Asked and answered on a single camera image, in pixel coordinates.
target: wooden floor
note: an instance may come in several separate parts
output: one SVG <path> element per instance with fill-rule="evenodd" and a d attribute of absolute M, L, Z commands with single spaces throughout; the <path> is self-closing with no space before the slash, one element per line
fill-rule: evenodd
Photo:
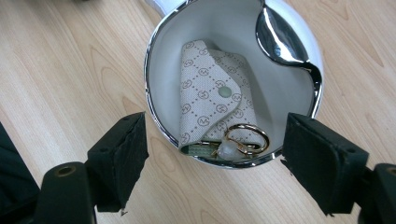
<path fill-rule="evenodd" d="M 288 0 L 318 39 L 318 120 L 396 163 L 396 1 Z M 120 118 L 149 111 L 143 61 L 160 17 L 144 0 L 0 0 L 0 120 L 38 184 L 87 160 Z M 357 223 L 325 217 L 279 159 L 214 168 L 177 152 L 146 114 L 149 159 L 126 207 L 99 223 Z"/>

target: green snap button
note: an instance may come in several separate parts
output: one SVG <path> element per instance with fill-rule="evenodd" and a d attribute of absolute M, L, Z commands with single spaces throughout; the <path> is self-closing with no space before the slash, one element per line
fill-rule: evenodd
<path fill-rule="evenodd" d="M 233 92 L 231 91 L 231 89 L 226 86 L 219 88 L 219 95 L 221 97 L 229 98 L 232 94 L 233 94 Z"/>

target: gold key ring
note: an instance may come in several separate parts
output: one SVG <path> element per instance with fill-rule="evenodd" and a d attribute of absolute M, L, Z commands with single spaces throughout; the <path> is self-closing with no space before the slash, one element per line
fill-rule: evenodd
<path fill-rule="evenodd" d="M 254 133 L 259 134 L 264 139 L 264 142 L 265 142 L 264 145 L 259 148 L 251 148 L 251 147 L 244 145 L 243 143 L 240 143 L 240 142 L 230 138 L 228 135 L 230 134 L 230 132 L 232 132 L 233 130 L 236 130 L 236 129 L 247 129 L 247 130 L 253 131 Z M 238 145 L 238 150 L 240 152 L 244 153 L 245 155 L 260 154 L 260 153 L 264 152 L 265 149 L 267 149 L 270 146 L 270 139 L 268 138 L 267 133 L 265 131 L 261 130 L 256 125 L 252 125 L 252 124 L 243 124 L 243 123 L 235 124 L 227 129 L 224 136 L 225 136 L 226 140 L 235 142 Z"/>

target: white bowl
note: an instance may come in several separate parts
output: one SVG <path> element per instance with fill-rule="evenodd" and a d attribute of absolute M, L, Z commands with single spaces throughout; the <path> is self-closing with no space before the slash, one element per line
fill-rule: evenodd
<path fill-rule="evenodd" d="M 299 36 L 309 62 L 318 68 L 323 80 L 320 51 L 304 20 L 283 1 L 267 0 L 266 4 Z M 318 111 L 322 83 L 320 91 L 315 90 L 309 72 L 274 63 L 262 52 L 255 33 L 260 11 L 258 0 L 187 1 L 161 21 L 150 39 L 144 71 L 148 105 L 161 132 L 175 147 L 179 137 L 181 48 L 185 43 L 201 39 L 213 48 L 241 54 L 253 71 L 249 81 L 258 126 L 268 134 L 271 146 L 251 161 L 197 157 L 199 161 L 227 168 L 270 161 L 281 154 L 288 113 L 313 118 Z"/>

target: wood grain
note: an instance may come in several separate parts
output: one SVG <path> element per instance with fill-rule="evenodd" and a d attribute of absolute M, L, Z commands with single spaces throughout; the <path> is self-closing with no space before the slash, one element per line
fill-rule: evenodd
<path fill-rule="evenodd" d="M 318 39 L 325 90 L 318 119 L 396 163 L 396 5 L 392 0 L 288 0 Z M 0 120 L 38 184 L 85 161 L 121 117 L 149 111 L 147 43 L 160 17 L 144 0 L 0 1 Z M 325 217 L 279 159 L 222 170 L 180 155 L 147 114 L 150 157 L 128 213 L 99 223 L 357 223 Z"/>

